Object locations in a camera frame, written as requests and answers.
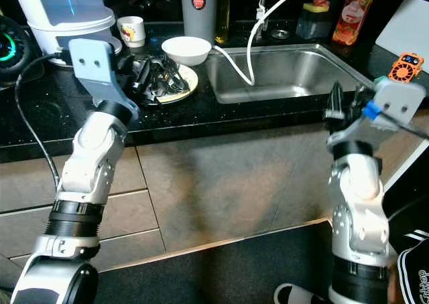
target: white bowl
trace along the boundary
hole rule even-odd
[[[161,47],[169,58],[186,66],[203,63],[212,49],[208,41],[190,36],[170,38],[162,43]]]

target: thermos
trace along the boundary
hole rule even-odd
[[[185,36],[215,42],[217,0],[182,0]]]

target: sink basin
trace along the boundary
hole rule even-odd
[[[247,71],[246,49],[227,52]],[[252,48],[255,86],[247,85],[227,59],[212,51],[205,62],[208,78],[219,103],[229,104],[327,94],[335,81],[344,91],[372,82],[318,44]]]

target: dark floor mat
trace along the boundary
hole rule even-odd
[[[95,303],[272,304],[281,283],[326,298],[331,234],[323,222],[104,272]]]

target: orange bottle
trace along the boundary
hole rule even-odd
[[[373,0],[346,0],[332,40],[340,44],[353,45],[372,2]]]

